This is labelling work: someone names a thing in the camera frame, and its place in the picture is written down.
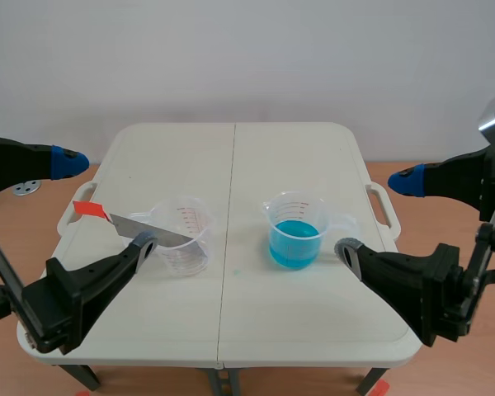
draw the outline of table seam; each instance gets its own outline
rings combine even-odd
[[[225,283],[225,261],[228,254],[228,233],[229,233],[229,213],[231,212],[231,191],[233,190],[233,165],[234,165],[234,143],[237,136],[237,124],[233,128],[233,152],[231,153],[231,175],[229,178],[229,200],[228,200],[228,218],[225,227],[225,248],[224,248],[224,267],[222,272],[222,294],[220,296],[220,312],[218,321],[218,338],[216,340],[216,362],[219,363],[220,348],[220,327],[222,325],[222,307],[224,306],[224,283]]]

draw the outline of plastic measuring cup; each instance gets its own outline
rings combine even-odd
[[[190,242],[174,247],[160,246],[159,241],[156,252],[173,275],[192,276],[207,267],[215,219],[202,200],[177,196],[162,200],[149,212],[133,213],[127,217],[192,238]]]
[[[323,200],[302,191],[281,192],[263,204],[263,211],[270,223],[271,255],[282,266],[295,270],[317,258],[329,229],[353,228],[357,237],[355,220],[341,216],[336,221]]]

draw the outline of table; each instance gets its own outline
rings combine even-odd
[[[391,228],[374,220],[366,188],[382,196]],[[93,181],[75,198],[95,190],[92,200],[124,215],[148,210],[163,197],[199,196],[217,216],[216,254],[206,271],[181,279],[149,259],[85,342],[66,356],[32,351],[19,327],[21,346],[45,363],[61,365],[91,389],[97,379],[86,365],[198,367],[206,369],[216,388],[213,373],[223,367],[384,370],[403,364],[420,343],[383,301],[334,261],[330,249],[340,235],[326,238],[319,263],[303,271],[278,271],[261,260],[264,220],[256,216],[257,205],[289,189],[336,196],[331,204],[358,218],[364,242],[376,250],[395,249],[399,229],[389,202],[368,180],[355,140],[339,125],[145,124],[123,131]],[[102,220],[68,224],[70,208],[59,222],[62,238],[54,253],[68,269],[121,249],[115,231]],[[253,288],[259,281],[261,287]],[[290,294],[293,304],[286,298]],[[363,315],[370,317],[363,320]],[[345,327],[337,319],[341,316]],[[248,318],[260,325],[247,326]],[[305,325],[297,326],[296,319]],[[373,370],[368,383],[382,370]]]

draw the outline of wooden floor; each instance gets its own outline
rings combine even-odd
[[[369,164],[385,185],[388,175],[408,164]],[[78,186],[93,176],[44,182],[32,196],[0,193],[0,244],[25,283],[36,280],[59,236],[56,224]],[[389,193],[402,224],[398,249],[428,255],[439,242],[460,246],[463,263],[471,254],[479,222],[467,205],[441,198],[420,200]],[[33,361],[17,344],[14,316],[0,321],[0,396],[74,396],[85,390],[58,367]],[[205,375],[192,369],[94,367],[113,396],[211,395]],[[365,369],[250,369],[241,374],[245,396],[356,395]],[[385,376],[388,396],[495,395],[495,285],[489,286],[472,332],[458,343],[438,340],[423,347],[406,366]]]

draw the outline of orange object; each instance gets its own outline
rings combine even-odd
[[[101,204],[75,200],[73,202],[73,207],[75,208],[75,213],[78,215],[97,216],[110,221],[108,214],[106,214]]]
[[[370,396],[384,396],[389,391],[390,385],[380,379],[374,389],[370,392]]]

